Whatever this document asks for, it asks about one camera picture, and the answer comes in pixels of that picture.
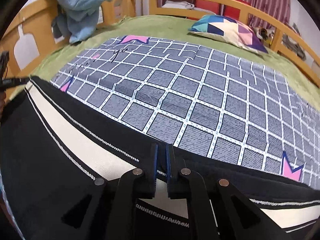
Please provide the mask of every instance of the blue plush garment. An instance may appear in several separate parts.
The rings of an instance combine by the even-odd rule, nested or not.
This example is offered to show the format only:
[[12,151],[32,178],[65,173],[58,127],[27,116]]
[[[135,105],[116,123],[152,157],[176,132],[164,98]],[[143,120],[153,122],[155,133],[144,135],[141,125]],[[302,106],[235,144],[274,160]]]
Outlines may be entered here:
[[99,6],[105,0],[57,0],[64,13],[53,20],[55,38],[71,35],[71,44],[89,38],[96,29],[99,20]]

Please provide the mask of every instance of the red chair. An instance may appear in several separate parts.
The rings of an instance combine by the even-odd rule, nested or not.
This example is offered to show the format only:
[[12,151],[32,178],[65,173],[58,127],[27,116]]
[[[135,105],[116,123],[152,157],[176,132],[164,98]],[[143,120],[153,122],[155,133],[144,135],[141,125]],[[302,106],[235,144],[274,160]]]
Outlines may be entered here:
[[[243,0],[236,0],[236,1],[245,3],[247,5],[251,5],[250,3],[247,3],[246,1],[243,1]],[[234,8],[234,7],[226,5],[225,8],[224,8],[223,16],[229,17],[229,18],[234,19],[234,20],[239,20],[240,10],[237,9],[237,8]]]
[[[195,7],[212,11],[215,14],[219,14],[220,4],[216,2],[206,1],[206,0],[196,0]],[[195,20],[195,21],[199,20],[191,17],[188,17],[188,19]]]

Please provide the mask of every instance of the screw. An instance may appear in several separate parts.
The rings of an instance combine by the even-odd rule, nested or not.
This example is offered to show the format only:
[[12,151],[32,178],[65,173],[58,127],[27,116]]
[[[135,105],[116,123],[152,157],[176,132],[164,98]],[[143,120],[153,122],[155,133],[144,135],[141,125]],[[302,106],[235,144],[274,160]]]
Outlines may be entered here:
[[97,178],[97,179],[95,179],[94,184],[97,185],[97,186],[101,186],[101,185],[104,184],[104,179],[103,178]]
[[181,173],[183,175],[189,175],[191,173],[191,170],[188,168],[183,168],[183,169],[181,169]]
[[219,184],[220,186],[227,187],[229,186],[229,181],[227,179],[220,179]]
[[132,171],[132,173],[134,174],[134,175],[141,175],[142,174],[142,169],[139,169],[139,168],[136,168],[136,169],[134,169],[133,171]]

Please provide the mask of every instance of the wooden bed frame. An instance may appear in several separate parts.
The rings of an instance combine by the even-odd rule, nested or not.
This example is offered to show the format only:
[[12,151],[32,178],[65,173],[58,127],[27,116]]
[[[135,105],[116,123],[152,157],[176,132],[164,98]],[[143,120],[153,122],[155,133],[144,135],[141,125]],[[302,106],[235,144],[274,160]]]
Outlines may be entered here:
[[[101,7],[103,14],[103,22],[98,24],[98,27],[110,25],[118,21],[118,19],[115,16],[114,7],[116,1],[117,0],[113,0],[112,2],[105,1],[102,3]],[[318,88],[320,87],[320,78],[316,75],[316,73],[314,73],[313,70],[304,61],[302,61],[294,52],[292,52],[283,44],[281,44],[282,36],[285,33],[293,40],[295,40],[306,52],[308,52],[311,55],[314,61],[318,65],[320,65],[320,58],[293,30],[291,30],[275,18],[271,17],[270,15],[244,3],[235,0],[207,1],[213,1],[240,9],[239,21],[242,23],[246,24],[248,21],[249,14],[252,14],[273,25],[276,28],[276,30],[270,49],[274,52],[280,52],[283,56],[291,60],[300,69],[300,71],[311,82],[313,82],[313,84],[315,84]],[[120,12],[120,17],[135,17],[135,0],[121,0]],[[207,13],[196,10],[158,8],[157,0],[149,0],[149,14],[201,18]],[[56,0],[37,0],[23,8],[16,15],[16,17],[6,30],[2,40],[0,41],[0,51],[8,50],[10,53],[7,77],[29,75],[48,54],[68,44],[68,39],[64,39],[63,41],[56,43],[53,38],[51,22],[56,16]],[[30,62],[22,70],[20,70],[13,54],[14,46],[16,42],[19,40],[19,25],[22,25],[23,33],[31,33],[34,36],[36,45],[39,50],[39,56],[35,58],[32,62]],[[12,91],[12,89],[7,91],[7,94],[10,95]]]

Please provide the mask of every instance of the green mattress cover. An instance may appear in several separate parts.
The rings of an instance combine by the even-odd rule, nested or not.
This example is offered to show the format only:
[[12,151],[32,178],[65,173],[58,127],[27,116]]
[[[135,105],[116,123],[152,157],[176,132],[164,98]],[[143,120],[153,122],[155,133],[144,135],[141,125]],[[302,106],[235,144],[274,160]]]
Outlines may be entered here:
[[[313,85],[292,62],[274,53],[270,49],[268,49],[269,54],[261,56],[227,43],[188,33],[188,28],[191,27],[193,23],[193,20],[171,16],[150,15],[125,18],[119,23],[98,29],[94,36],[87,41],[76,46],[67,45],[48,55],[34,70],[32,75],[37,75],[40,78],[49,81],[60,68],[72,60],[82,50],[99,46],[109,38],[133,34],[199,44],[259,64],[264,64],[281,72],[287,79],[289,85],[302,98],[320,111],[320,90]],[[22,89],[23,87],[17,88],[10,99],[17,95]]]

